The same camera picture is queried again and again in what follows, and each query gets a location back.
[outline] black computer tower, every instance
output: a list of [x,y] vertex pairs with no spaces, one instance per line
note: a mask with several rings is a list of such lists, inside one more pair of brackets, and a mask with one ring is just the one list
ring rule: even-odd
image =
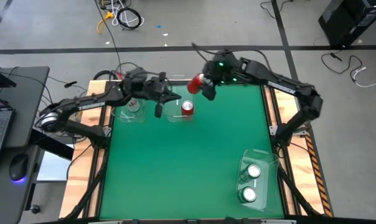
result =
[[331,46],[349,46],[375,20],[376,0],[332,0],[318,22]]

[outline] red can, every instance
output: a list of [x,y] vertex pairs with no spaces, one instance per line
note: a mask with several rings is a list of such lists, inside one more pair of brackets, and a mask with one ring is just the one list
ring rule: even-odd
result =
[[185,100],[181,104],[181,115],[193,115],[193,114],[194,114],[194,104],[189,100]]
[[204,74],[196,75],[187,85],[188,92],[196,94],[202,89]]

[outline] gray floor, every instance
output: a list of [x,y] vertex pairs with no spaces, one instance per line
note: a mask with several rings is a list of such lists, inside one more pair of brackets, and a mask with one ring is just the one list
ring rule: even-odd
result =
[[[0,0],[0,12],[5,2]],[[295,0],[284,5],[281,16],[289,45],[313,45],[315,40],[315,45],[327,45],[317,20],[328,3]],[[282,45],[275,20],[250,0],[133,0],[133,8],[145,18],[139,29],[121,31],[108,22],[118,47],[188,46],[191,42]],[[99,20],[93,1],[13,0],[0,25],[0,49],[112,47],[106,44],[111,41],[108,32],[101,35],[96,32]],[[355,45],[376,45],[376,22]],[[376,87],[360,88],[351,82],[348,72],[332,73],[321,63],[320,57],[325,53],[328,52],[292,52],[299,79],[314,84],[324,98],[321,117],[313,122],[313,128],[334,214],[376,219]],[[265,51],[265,54],[275,72],[289,76],[284,52]],[[237,55],[263,62],[254,52]],[[376,82],[376,50],[343,51],[339,54],[342,63],[330,58],[326,58],[326,63],[342,70],[350,55],[361,58],[368,68],[359,75],[359,82],[364,85]],[[115,56],[115,53],[0,55],[0,65],[45,65],[50,67],[50,76],[87,86],[96,72],[116,67]],[[134,62],[150,71],[165,71],[169,78],[192,77],[204,64],[192,51],[125,52],[120,57],[123,62]],[[64,89],[53,80],[48,80],[47,86],[54,101],[80,94],[78,88]],[[61,185],[55,186],[58,190],[54,191],[51,187],[45,185],[36,192],[36,203],[46,205],[42,214],[25,213],[21,223],[57,218],[63,191],[59,190]],[[52,195],[46,197],[45,188]]]

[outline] wooden board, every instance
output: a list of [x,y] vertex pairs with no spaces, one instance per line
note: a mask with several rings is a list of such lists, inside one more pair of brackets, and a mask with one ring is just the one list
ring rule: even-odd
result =
[[[106,81],[103,80],[92,80],[88,86],[87,94],[90,95],[92,93],[103,93],[105,90],[105,83]],[[266,95],[268,99],[270,98],[269,90],[266,90]],[[281,113],[282,121],[288,121],[296,112],[297,106],[294,97],[282,93],[280,91],[276,91],[276,98],[278,100],[279,111]],[[269,100],[269,109],[271,113],[271,121],[273,125],[276,125],[275,117],[273,116],[274,112],[272,110],[272,105]],[[82,114],[82,123],[87,124],[89,126],[96,125],[99,123],[101,109],[91,109],[84,111]],[[105,124],[109,123],[111,110],[108,107],[106,110],[106,117],[105,117]],[[293,137],[293,143],[296,143],[304,148],[307,148],[306,141],[304,138],[300,137]],[[76,158],[80,155],[84,149],[89,146],[89,141],[86,140],[84,142],[78,143],[75,147],[75,152],[73,153],[73,158]],[[316,179],[313,173],[313,168],[311,165],[311,159],[309,157],[308,151],[301,149],[296,146],[290,146],[288,148],[291,165],[294,175],[294,180],[296,182],[296,186],[300,190],[300,192],[304,195],[304,197],[308,200],[308,202],[313,206],[315,210],[320,213],[324,213],[321,198],[317,189]],[[97,168],[101,166],[103,158],[103,151],[100,152],[98,157]],[[74,206],[78,203],[81,199],[82,195],[87,189],[88,184],[88,176],[90,174],[90,167],[92,164],[93,159],[93,149],[90,147],[84,155],[82,155],[79,159],[77,159],[71,166],[69,171],[69,178],[67,181],[67,186],[65,189],[65,194],[63,196],[62,207],[60,211],[59,217],[64,217],[68,215]],[[289,205],[289,213],[294,214],[293,208],[293,200],[291,197],[291,193],[289,188],[285,185],[285,192],[288,198],[288,205]],[[89,217],[95,216],[95,209],[96,209],[96,200],[98,198],[98,187],[94,191],[91,199],[91,206],[90,211],[88,213]]]

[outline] green mat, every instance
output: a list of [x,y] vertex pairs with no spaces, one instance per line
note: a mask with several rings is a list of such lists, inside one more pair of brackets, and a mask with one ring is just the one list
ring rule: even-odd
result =
[[[273,209],[266,212],[237,199],[244,150],[271,152],[260,87],[223,86],[214,101],[194,100],[190,122],[155,118],[149,101],[145,122],[115,119],[101,219],[283,217],[278,188],[268,194]],[[270,178],[276,184],[275,170]]]

